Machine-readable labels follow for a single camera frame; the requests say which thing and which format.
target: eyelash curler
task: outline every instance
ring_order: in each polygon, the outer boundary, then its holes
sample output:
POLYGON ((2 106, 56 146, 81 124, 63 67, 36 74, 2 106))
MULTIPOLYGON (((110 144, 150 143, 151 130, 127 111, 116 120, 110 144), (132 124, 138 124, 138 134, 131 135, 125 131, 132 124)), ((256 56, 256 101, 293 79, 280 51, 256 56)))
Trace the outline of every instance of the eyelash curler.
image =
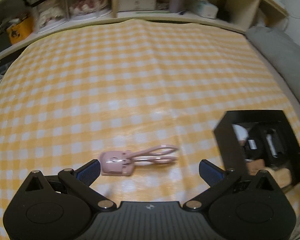
POLYGON ((130 176, 133 173, 136 162, 151 162, 155 164, 172 163, 177 160, 177 157, 163 155, 173 153, 178 149, 175 145, 166 144, 134 153, 129 150, 102 152, 99 158, 102 175, 130 176))

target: gingham tablecloth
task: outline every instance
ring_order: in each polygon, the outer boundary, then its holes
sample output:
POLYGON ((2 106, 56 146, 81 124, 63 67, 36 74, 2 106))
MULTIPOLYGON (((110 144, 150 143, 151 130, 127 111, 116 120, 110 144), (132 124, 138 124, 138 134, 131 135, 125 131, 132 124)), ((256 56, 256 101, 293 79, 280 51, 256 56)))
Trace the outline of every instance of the gingham tablecloth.
MULTIPOLYGON (((207 189, 198 164, 222 167, 213 129, 226 110, 282 109, 288 99, 241 34, 197 24, 123 23, 50 35, 30 45, 0 85, 0 239, 3 213, 31 170, 78 168, 105 150, 175 144, 173 165, 100 176, 117 204, 179 200, 207 189)), ((287 194, 300 212, 300 184, 287 194)))

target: gray cushion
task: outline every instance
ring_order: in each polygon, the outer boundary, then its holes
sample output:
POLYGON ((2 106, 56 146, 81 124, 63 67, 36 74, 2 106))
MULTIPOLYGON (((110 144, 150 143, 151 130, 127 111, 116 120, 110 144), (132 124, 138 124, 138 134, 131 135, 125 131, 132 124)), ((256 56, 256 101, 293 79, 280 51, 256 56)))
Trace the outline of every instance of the gray cushion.
POLYGON ((252 27, 246 36, 276 68, 300 102, 300 46, 278 29, 252 27))

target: white storage box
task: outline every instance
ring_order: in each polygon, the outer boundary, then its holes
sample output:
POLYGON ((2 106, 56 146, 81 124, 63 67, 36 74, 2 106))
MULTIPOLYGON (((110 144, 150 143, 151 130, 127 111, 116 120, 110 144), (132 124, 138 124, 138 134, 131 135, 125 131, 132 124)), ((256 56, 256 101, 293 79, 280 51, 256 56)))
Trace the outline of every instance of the white storage box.
POLYGON ((155 10, 157 0, 118 0, 118 11, 155 10))

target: logo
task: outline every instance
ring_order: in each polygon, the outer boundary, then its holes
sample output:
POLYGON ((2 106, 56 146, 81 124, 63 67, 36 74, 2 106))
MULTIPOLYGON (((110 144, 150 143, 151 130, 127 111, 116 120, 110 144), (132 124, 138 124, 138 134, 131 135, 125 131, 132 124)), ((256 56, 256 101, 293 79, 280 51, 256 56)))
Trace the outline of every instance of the logo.
POLYGON ((149 204, 149 205, 147 205, 147 206, 146 206, 146 208, 147 208, 147 209, 149 209, 149 210, 152 210, 152 209, 154 209, 154 208, 155 208, 155 206, 154 206, 154 205, 152 205, 152 204, 149 204))

